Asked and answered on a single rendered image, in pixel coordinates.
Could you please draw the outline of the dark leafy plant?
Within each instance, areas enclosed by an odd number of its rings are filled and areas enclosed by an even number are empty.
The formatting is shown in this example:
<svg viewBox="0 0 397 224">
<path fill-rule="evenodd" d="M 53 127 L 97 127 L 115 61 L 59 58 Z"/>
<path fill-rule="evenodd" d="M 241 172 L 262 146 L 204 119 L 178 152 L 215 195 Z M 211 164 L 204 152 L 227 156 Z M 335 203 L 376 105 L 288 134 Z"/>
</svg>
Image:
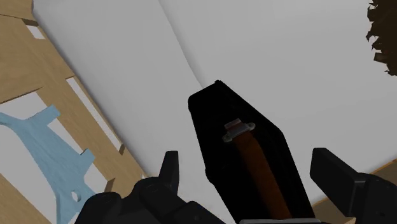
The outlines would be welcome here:
<svg viewBox="0 0 397 224">
<path fill-rule="evenodd" d="M 397 0 L 372 0 L 367 8 L 371 28 L 366 39 L 376 37 L 373 60 L 386 65 L 386 73 L 397 76 Z"/>
</svg>

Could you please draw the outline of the white bed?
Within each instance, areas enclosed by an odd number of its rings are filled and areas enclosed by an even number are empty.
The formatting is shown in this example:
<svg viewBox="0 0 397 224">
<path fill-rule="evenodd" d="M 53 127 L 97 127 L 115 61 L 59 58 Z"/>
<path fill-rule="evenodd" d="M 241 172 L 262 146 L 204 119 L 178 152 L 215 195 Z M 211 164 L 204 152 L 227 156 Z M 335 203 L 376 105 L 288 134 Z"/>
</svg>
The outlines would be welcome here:
<svg viewBox="0 0 397 224">
<path fill-rule="evenodd" d="M 397 178 L 397 77 L 373 60 L 368 0 L 33 0 L 32 12 L 149 175 L 233 220 L 204 174 L 188 98 L 221 80 L 283 132 L 316 214 L 352 224 L 309 176 L 325 147 Z"/>
</svg>

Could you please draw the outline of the light blue cut-out rug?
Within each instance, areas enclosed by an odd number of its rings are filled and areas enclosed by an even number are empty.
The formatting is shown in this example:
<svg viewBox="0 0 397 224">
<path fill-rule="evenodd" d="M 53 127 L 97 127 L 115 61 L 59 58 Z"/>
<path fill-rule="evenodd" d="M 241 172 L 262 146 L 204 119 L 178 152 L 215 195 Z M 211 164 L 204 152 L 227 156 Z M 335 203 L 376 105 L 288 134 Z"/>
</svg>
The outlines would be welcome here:
<svg viewBox="0 0 397 224">
<path fill-rule="evenodd" d="M 95 156 L 88 148 L 76 152 L 49 128 L 59 115 L 54 105 L 26 119 L 0 112 L 0 125 L 14 131 L 23 142 L 55 194 L 57 224 L 68 224 L 95 194 L 84 179 Z"/>
</svg>

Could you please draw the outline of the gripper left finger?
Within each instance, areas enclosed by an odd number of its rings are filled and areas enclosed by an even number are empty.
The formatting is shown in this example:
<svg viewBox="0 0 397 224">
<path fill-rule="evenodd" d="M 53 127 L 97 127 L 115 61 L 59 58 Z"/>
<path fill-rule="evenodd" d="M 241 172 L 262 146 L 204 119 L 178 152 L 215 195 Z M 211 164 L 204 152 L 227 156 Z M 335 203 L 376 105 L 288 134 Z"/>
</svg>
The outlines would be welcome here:
<svg viewBox="0 0 397 224">
<path fill-rule="evenodd" d="M 179 158 L 167 151 L 157 177 L 139 180 L 122 198 L 116 192 L 91 196 L 75 224 L 225 224 L 195 201 L 178 197 Z"/>
</svg>

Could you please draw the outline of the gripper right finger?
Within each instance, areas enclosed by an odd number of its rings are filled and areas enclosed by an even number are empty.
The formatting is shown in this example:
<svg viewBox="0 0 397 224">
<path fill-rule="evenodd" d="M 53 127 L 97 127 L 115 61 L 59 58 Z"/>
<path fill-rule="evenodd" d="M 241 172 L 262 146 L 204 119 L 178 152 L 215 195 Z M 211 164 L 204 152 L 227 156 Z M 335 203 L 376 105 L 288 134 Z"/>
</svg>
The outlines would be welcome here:
<svg viewBox="0 0 397 224">
<path fill-rule="evenodd" d="M 397 185 L 355 171 L 326 148 L 314 148 L 310 177 L 346 217 L 356 224 L 397 224 Z"/>
</svg>

